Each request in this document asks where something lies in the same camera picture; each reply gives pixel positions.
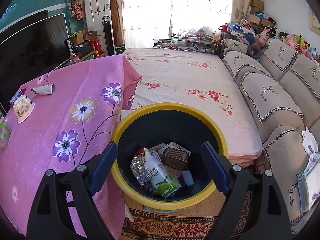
sofa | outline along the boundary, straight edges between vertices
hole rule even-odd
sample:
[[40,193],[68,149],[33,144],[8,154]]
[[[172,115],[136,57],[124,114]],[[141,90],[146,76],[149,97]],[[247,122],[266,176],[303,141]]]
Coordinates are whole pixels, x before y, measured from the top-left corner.
[[313,239],[320,206],[301,214],[297,175],[308,163],[302,147],[305,127],[320,143],[320,68],[278,39],[269,39],[260,62],[247,55],[248,45],[224,33],[218,56],[237,83],[263,143],[257,173],[273,172],[287,206],[294,239]]

silver bolt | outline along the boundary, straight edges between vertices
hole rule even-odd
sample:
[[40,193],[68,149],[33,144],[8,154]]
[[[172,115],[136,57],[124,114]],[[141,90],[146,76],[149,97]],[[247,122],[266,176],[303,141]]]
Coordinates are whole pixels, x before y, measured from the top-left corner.
[[269,170],[266,170],[266,171],[264,172],[264,174],[266,174],[268,177],[271,177],[271,176],[272,176],[272,172],[269,171]]
[[83,164],[81,164],[81,165],[79,165],[79,166],[77,167],[77,170],[78,170],[78,171],[84,171],[85,168],[86,168],[86,166],[83,165]]
[[234,171],[241,171],[241,166],[239,165],[233,165],[232,168]]
[[45,174],[46,174],[47,176],[51,176],[51,175],[53,174],[53,170],[47,170],[47,171],[45,172]]

gold picture frame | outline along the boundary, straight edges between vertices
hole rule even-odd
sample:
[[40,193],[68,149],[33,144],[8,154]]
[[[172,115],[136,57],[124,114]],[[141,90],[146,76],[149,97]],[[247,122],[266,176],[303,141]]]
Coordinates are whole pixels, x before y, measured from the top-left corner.
[[320,22],[316,18],[315,14],[310,8],[310,24],[309,24],[310,30],[314,31],[315,33],[320,34]]

patterned carpet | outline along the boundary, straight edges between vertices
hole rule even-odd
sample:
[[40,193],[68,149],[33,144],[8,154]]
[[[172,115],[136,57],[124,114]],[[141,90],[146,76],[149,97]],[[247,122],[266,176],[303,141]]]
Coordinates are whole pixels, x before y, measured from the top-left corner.
[[[225,201],[224,195],[215,190],[200,203],[174,213],[159,214],[145,212],[143,206],[124,196],[124,200],[134,216],[134,222],[127,218],[121,231],[122,240],[137,239],[146,235],[147,240],[204,239]],[[247,192],[234,236],[242,233],[252,202],[252,193]]]

white bed sheet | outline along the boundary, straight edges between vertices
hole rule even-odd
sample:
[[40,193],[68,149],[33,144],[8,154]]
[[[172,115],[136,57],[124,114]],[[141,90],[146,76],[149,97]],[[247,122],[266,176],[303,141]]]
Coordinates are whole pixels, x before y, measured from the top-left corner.
[[142,75],[131,110],[176,102],[210,116],[222,130],[232,163],[245,167],[262,152],[258,128],[229,71],[218,56],[169,49],[127,49],[124,55]]

